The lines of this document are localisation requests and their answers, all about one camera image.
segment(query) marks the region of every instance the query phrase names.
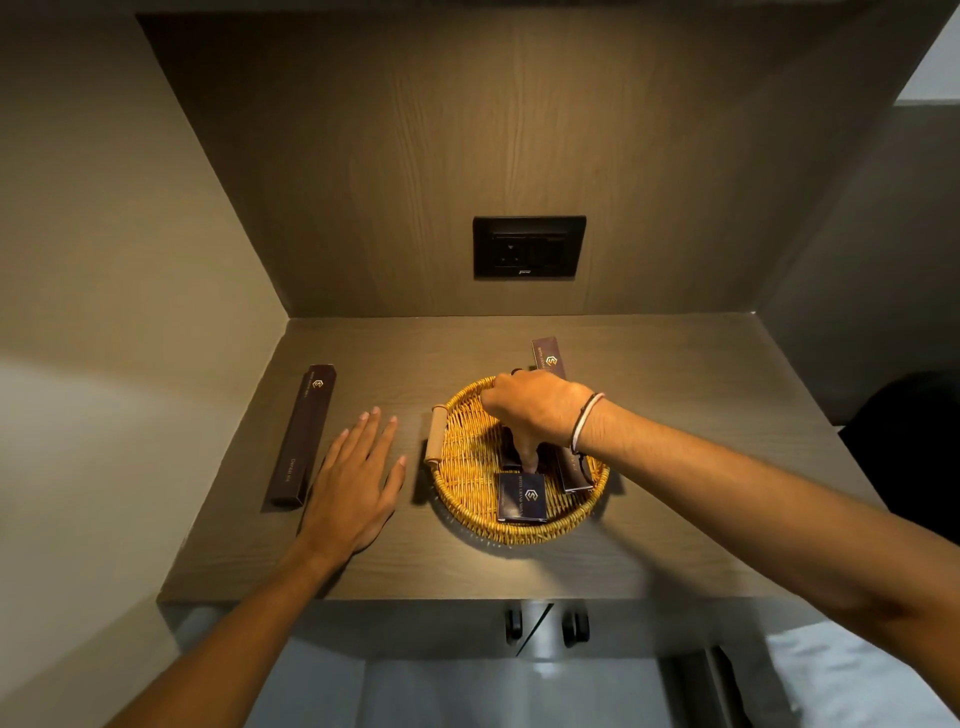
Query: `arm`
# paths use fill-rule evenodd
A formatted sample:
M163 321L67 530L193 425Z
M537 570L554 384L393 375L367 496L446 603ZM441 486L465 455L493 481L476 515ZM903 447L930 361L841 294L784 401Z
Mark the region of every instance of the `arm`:
M483 394L514 433L569 445L590 390L547 372ZM579 450L609 463L751 567L916 669L960 715L960 548L914 523L600 400Z
M396 461L381 490L396 418L374 444L379 422L375 407L334 440L314 481L300 535L275 573L108 728L239 728L246 722L300 612L354 552L373 542L394 512L406 458Z

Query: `switch plate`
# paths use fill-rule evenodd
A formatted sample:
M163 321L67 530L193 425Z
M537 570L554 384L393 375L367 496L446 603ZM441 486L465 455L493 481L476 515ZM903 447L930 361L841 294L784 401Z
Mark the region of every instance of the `switch plate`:
M587 217L474 217L475 279L573 279Z

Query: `forearm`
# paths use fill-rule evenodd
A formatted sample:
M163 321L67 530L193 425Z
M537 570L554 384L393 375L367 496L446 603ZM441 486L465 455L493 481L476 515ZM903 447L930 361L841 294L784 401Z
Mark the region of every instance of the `forearm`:
M581 449L848 626L956 607L957 549L913 523L608 401Z
M294 622L336 567L333 560L286 559L109 728L242 726Z

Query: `wicker basket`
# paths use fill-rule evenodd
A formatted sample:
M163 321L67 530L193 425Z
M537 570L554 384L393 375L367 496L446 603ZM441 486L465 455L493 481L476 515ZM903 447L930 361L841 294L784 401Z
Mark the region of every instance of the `wicker basket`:
M546 523L501 523L496 519L497 473L503 426L487 414L480 393L494 377L473 382L449 402L433 409L425 462L437 493L457 521L474 533L500 544L550 541L585 519L603 495L610 467L588 458L592 490L565 494L555 468L547 468Z

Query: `basket handle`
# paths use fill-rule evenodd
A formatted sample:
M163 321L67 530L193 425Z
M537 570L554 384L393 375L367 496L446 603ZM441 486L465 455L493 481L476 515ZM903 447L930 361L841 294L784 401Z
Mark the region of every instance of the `basket handle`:
M446 430L446 407L438 404L433 408L433 419L430 421L430 435L426 439L426 454L423 462L428 465L440 464L440 453L444 449L444 432Z

